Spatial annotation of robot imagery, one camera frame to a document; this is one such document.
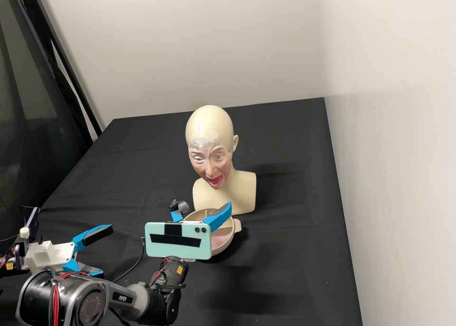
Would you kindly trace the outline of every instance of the white 3d printed part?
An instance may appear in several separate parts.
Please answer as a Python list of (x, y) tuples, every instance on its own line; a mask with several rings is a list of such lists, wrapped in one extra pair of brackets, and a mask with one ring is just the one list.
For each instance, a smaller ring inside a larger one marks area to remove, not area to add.
[(74, 243), (62, 243), (53, 245), (51, 241), (31, 243), (28, 246), (27, 255), (24, 258), (24, 266), (35, 274), (45, 267), (54, 267), (56, 271), (62, 271), (62, 264), (71, 260)]
[(27, 227), (23, 227), (19, 230), (19, 236), (23, 239), (29, 239), (30, 237), (30, 229)]

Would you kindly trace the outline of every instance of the black tablecloth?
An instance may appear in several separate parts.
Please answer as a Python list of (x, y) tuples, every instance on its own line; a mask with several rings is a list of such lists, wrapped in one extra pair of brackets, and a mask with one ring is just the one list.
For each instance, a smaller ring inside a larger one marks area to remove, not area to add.
[[(237, 217), (243, 230), (227, 250), (190, 264), (175, 325), (361, 325), (324, 99), (227, 112), (240, 137), (234, 166), (257, 173), (256, 210)], [(44, 239), (68, 242), (113, 224), (78, 259), (107, 279), (128, 269), (146, 222), (169, 220), (173, 198), (192, 208), (189, 116), (114, 120), (43, 206)], [(149, 282), (159, 261), (145, 257), (119, 283)], [(26, 278), (0, 280), (0, 324), (17, 325)], [(103, 325), (120, 323), (108, 311)]]

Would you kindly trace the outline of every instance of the beige plate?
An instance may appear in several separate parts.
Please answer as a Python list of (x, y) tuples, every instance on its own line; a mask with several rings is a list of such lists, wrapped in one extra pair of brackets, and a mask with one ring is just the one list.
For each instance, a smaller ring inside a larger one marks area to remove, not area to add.
[[(206, 218), (208, 214), (214, 212), (215, 210), (216, 209), (205, 209), (195, 211), (185, 217), (184, 220), (200, 222)], [(241, 221), (239, 219), (235, 219), (233, 217), (228, 218), (216, 231), (212, 233), (212, 256), (224, 251), (233, 240), (234, 234), (241, 230)]]

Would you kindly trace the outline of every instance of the red lips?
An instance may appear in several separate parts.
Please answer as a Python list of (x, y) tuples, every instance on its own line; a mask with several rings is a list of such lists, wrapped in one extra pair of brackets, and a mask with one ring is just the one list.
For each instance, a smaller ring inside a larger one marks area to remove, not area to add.
[(208, 178), (208, 181), (210, 182), (211, 185), (217, 186), (217, 185), (220, 184), (220, 182), (222, 181), (222, 177), (223, 177), (223, 176), (219, 176), (219, 177), (217, 177), (217, 178), (215, 178), (215, 179), (209, 179), (209, 178)]

